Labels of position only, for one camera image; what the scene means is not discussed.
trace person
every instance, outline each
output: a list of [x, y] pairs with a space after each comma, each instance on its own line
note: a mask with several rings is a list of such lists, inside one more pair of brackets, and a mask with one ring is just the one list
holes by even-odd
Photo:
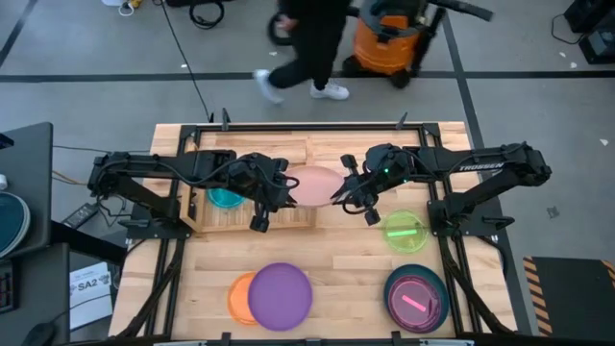
[[265, 98], [279, 104], [283, 98], [276, 89], [294, 87], [308, 79], [312, 80], [309, 94], [313, 98], [348, 98], [348, 89], [330, 77], [350, 3], [351, 0], [279, 0], [278, 26], [289, 33], [296, 59], [271, 72], [254, 72]]

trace teal bowl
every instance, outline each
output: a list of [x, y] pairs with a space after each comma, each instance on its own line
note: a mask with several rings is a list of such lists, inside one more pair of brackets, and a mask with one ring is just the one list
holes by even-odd
[[245, 200], [245, 198], [224, 188], [210, 188], [207, 190], [207, 195], [208, 200], [221, 209], [237, 208]]

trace pink plate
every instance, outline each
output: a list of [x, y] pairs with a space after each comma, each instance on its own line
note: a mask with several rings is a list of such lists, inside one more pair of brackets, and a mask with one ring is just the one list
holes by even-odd
[[326, 167], [301, 166], [291, 168], [284, 174], [299, 180], [299, 186], [290, 190], [290, 197], [297, 201], [297, 206], [300, 207], [323, 207], [331, 204], [331, 196], [344, 184], [344, 177]]

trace white wire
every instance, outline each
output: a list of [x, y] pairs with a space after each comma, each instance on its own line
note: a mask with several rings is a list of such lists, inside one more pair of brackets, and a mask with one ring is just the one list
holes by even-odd
[[[122, 9], [124, 8], [124, 6], [128, 6], [128, 8], [130, 9], [130, 12], [122, 12]], [[124, 4], [122, 4], [122, 6], [117, 8], [117, 12], [121, 16], [131, 16], [135, 13], [135, 8], [133, 7], [133, 4], [131, 4], [130, 1], [127, 1]]]

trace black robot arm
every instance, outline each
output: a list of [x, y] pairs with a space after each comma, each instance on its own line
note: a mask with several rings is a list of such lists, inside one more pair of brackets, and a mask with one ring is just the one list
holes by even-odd
[[171, 222], [181, 222], [178, 204], [133, 178], [181, 180], [199, 188], [225, 188], [255, 202], [256, 215], [250, 228], [266, 232], [269, 212], [292, 207], [294, 202], [288, 191], [299, 182], [283, 174], [287, 166], [284, 159], [258, 153], [237, 158], [230, 150], [188, 152], [177, 158], [113, 153], [96, 158], [87, 187], [97, 200], [119, 195], [146, 208], [153, 218]]
[[[374, 209], [378, 195], [407, 182], [442, 182], [457, 172], [500, 170], [499, 174], [466, 192], [452, 193], [444, 198], [439, 219], [448, 228], [458, 228], [477, 205], [517, 185], [542, 185], [551, 176], [551, 169], [545, 164], [542, 154], [525, 142], [466, 151], [382, 144], [367, 151], [362, 174], [358, 173], [353, 156], [345, 155], [341, 159], [351, 174], [334, 194], [335, 203], [341, 204], [348, 213], [365, 213], [370, 225], [380, 221]], [[349, 203], [358, 210], [348, 210], [346, 205]]]

